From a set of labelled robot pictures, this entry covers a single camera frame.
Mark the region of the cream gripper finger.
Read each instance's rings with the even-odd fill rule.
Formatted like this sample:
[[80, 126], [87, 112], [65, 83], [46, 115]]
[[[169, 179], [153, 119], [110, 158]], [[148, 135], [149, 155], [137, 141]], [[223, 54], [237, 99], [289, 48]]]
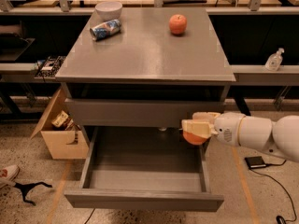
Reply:
[[184, 119], [182, 122], [183, 135], [186, 137], [199, 137], [208, 139], [218, 132], [215, 130], [213, 124], [208, 121], [201, 121], [199, 119]]
[[192, 114], [192, 118], [213, 124], [219, 115], [220, 113], [218, 112], [195, 112]]

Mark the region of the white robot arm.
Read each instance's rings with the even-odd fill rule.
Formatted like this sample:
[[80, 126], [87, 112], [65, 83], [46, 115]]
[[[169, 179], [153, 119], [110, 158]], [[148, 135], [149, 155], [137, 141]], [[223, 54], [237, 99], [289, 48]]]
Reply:
[[232, 147], [247, 147], [287, 161], [299, 162], [299, 117], [272, 121], [242, 113], [196, 112], [181, 121], [184, 139], [203, 145], [214, 136]]

